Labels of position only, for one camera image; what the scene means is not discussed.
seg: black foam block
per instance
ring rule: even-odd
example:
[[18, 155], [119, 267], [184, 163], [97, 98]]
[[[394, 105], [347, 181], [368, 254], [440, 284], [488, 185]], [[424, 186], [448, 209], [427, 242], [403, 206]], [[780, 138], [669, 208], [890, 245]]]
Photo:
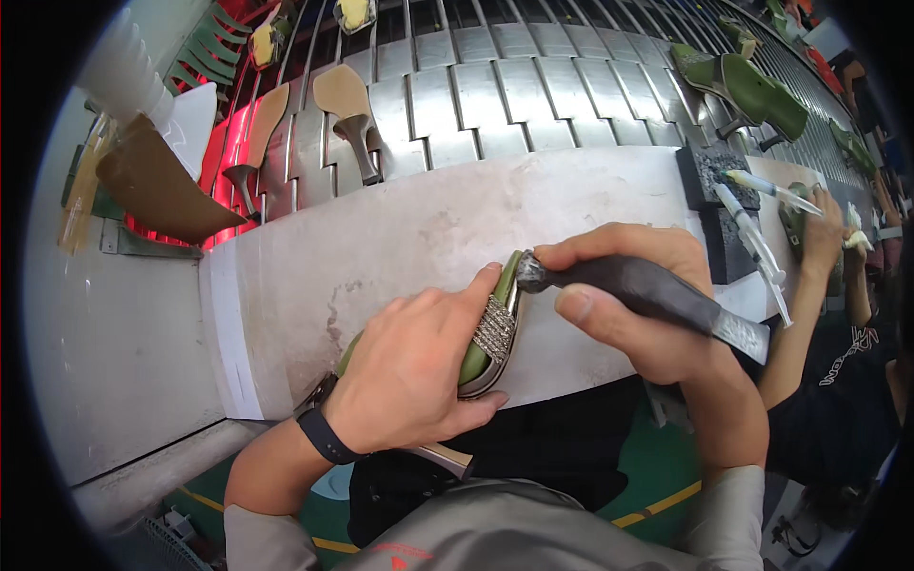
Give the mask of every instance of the black foam block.
[[[746, 211], [759, 222], [759, 213]], [[739, 239], [739, 227], [726, 208], [708, 208], [698, 213], [705, 231], [707, 263], [713, 283], [732, 283], [757, 269], [752, 257]]]
[[721, 171], [742, 169], [749, 172], [749, 163], [746, 156], [737, 154], [729, 148], [707, 147], [702, 149], [687, 144], [676, 151], [676, 162], [679, 164], [679, 173], [683, 178], [685, 188], [685, 201], [691, 210], [705, 210], [706, 208], [719, 208], [723, 206], [717, 193], [712, 188], [717, 183], [723, 183], [733, 192], [743, 208], [758, 210], [761, 206], [759, 193], [737, 185], [732, 180], [721, 174]]

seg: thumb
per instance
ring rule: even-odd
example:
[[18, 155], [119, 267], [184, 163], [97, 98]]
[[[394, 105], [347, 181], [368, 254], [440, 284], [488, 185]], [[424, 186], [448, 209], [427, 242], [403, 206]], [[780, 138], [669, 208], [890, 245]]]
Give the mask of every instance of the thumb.
[[597, 341], [623, 353], [651, 344], [654, 320], [629, 310], [615, 296], [590, 285], [572, 283], [556, 298], [556, 313]]
[[508, 394], [505, 391], [491, 391], [479, 398], [457, 401], [445, 420], [447, 433], [454, 437], [487, 424], [506, 402]]

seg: white work table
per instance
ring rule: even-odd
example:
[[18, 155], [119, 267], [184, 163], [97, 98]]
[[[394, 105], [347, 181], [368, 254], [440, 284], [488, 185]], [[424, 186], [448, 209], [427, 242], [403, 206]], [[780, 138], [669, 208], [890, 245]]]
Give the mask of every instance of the white work table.
[[[207, 345], [230, 418], [286, 418], [333, 371], [367, 319], [428, 286], [459, 290], [492, 260], [607, 222], [683, 227], [704, 243], [686, 207], [670, 147], [529, 153], [437, 169], [308, 208], [213, 248], [200, 266]], [[795, 164], [749, 158], [779, 185], [824, 184]], [[762, 197], [760, 226], [795, 267]], [[558, 317], [557, 291], [525, 294], [515, 348], [496, 387], [515, 407], [631, 375], [624, 354]], [[716, 287], [727, 309], [754, 321], [776, 312], [758, 272]]]

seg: yellow floor line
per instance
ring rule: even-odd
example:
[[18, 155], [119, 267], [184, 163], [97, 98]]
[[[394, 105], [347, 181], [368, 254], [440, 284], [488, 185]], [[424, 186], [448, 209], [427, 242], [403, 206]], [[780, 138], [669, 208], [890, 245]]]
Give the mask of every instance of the yellow floor line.
[[[219, 502], [214, 502], [206, 496], [202, 496], [198, 493], [193, 493], [190, 490], [188, 490], [187, 488], [185, 488], [184, 486], [181, 486], [180, 488], [178, 488], [178, 490], [180, 490], [181, 492], [184, 492], [191, 498], [194, 498], [195, 500], [206, 505], [207, 507], [210, 507], [219, 512], [225, 512], [225, 508], [222, 507], [222, 504]], [[674, 505], [682, 502], [683, 500], [687, 500], [688, 498], [691, 498], [692, 496], [697, 494], [699, 491], [701, 491], [701, 480], [695, 482], [688, 488], [684, 488], [683, 490], [680, 490], [679, 492], [676, 492], [671, 496], [663, 498], [660, 502], [652, 503], [651, 505], [647, 506], [646, 508], [644, 508], [642, 510], [642, 512], [647, 512], [649, 514], [647, 516], [645, 516], [643, 513], [629, 513], [628, 515], [624, 515], [620, 518], [616, 518], [616, 519], [612, 520], [611, 523], [613, 525], [615, 525], [616, 527], [627, 527], [633, 523], [638, 523], [641, 520], [645, 520], [651, 515], [657, 515], [658, 513], [662, 512], [663, 510], [673, 507]], [[320, 547], [321, 549], [329, 549], [331, 551], [339, 551], [341, 553], [356, 553], [358, 551], [358, 547], [356, 547], [355, 545], [352, 545], [352, 544], [345, 544], [343, 542], [332, 541], [329, 539], [321, 539], [320, 537], [314, 537], [312, 539], [314, 541], [314, 544], [317, 545], [318, 547]]]
[[203, 505], [205, 505], [205, 506], [207, 506], [207, 507], [210, 507], [210, 508], [213, 508], [213, 509], [216, 510], [217, 512], [225, 512], [225, 511], [226, 511], [226, 509], [225, 509], [224, 507], [222, 507], [222, 504], [221, 504], [221, 503], [219, 503], [219, 502], [213, 502], [213, 501], [210, 500], [207, 496], [201, 496], [201, 495], [198, 494], [198, 493], [193, 493], [193, 492], [191, 492], [190, 490], [188, 490], [187, 488], [185, 488], [184, 486], [181, 486], [180, 488], [178, 488], [178, 490], [180, 490], [181, 492], [186, 493], [187, 495], [189, 495], [190, 497], [194, 498], [195, 500], [197, 500], [198, 502], [202, 503]]
[[320, 547], [321, 549], [329, 549], [331, 551], [340, 551], [342, 553], [357, 553], [358, 547], [352, 544], [344, 544], [338, 541], [330, 541], [329, 539], [321, 539], [320, 537], [313, 538], [314, 544]]
[[663, 498], [660, 502], [652, 503], [642, 510], [642, 512], [647, 512], [648, 515], [643, 513], [629, 513], [618, 519], [612, 520], [612, 524], [618, 527], [626, 527], [632, 523], [640, 522], [641, 520], [647, 519], [651, 515], [657, 515], [666, 508], [672, 507], [683, 500], [691, 498], [701, 490], [701, 480], [695, 482], [688, 488], [684, 488], [679, 492], [674, 493], [673, 495]]
[[[202, 503], [206, 507], [210, 507], [217, 512], [224, 513], [226, 511], [225, 507], [219, 503], [210, 500], [207, 496], [200, 495], [198, 493], [191, 492], [184, 486], [178, 488], [181, 492], [186, 493], [188, 496], [194, 498], [198, 502]], [[314, 544], [320, 547], [321, 549], [329, 549], [330, 551], [339, 551], [341, 553], [355, 553], [358, 551], [358, 547], [352, 544], [344, 544], [338, 541], [331, 541], [329, 539], [321, 539], [320, 537], [312, 537]]]

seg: glue syringe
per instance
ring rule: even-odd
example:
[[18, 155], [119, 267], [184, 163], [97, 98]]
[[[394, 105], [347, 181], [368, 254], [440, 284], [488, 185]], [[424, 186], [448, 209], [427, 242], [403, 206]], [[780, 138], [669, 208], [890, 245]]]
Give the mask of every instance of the glue syringe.
[[771, 295], [778, 305], [778, 312], [784, 320], [784, 327], [790, 327], [793, 325], [793, 321], [791, 321], [790, 313], [787, 311], [787, 302], [784, 300], [783, 292], [781, 291], [781, 283], [787, 277], [787, 272], [778, 268], [778, 262], [774, 258], [774, 254], [771, 253], [771, 249], [768, 248], [765, 238], [762, 237], [759, 227], [749, 217], [742, 204], [727, 188], [727, 185], [714, 185], [714, 192], [717, 193], [720, 202], [724, 203], [727, 211], [736, 220], [739, 228], [739, 239], [752, 257], [752, 261], [759, 268], [762, 280], [771, 291]]
[[748, 188], [757, 190], [761, 193], [765, 193], [766, 195], [774, 196], [785, 204], [799, 208], [801, 210], [805, 210], [806, 212], [815, 214], [819, 217], [824, 216], [822, 209], [815, 204], [800, 198], [786, 188], [781, 188], [774, 183], [768, 182], [764, 178], [758, 178], [756, 175], [749, 174], [742, 169], [724, 171], [724, 175], [733, 179], [733, 182], [738, 185], [747, 186]]

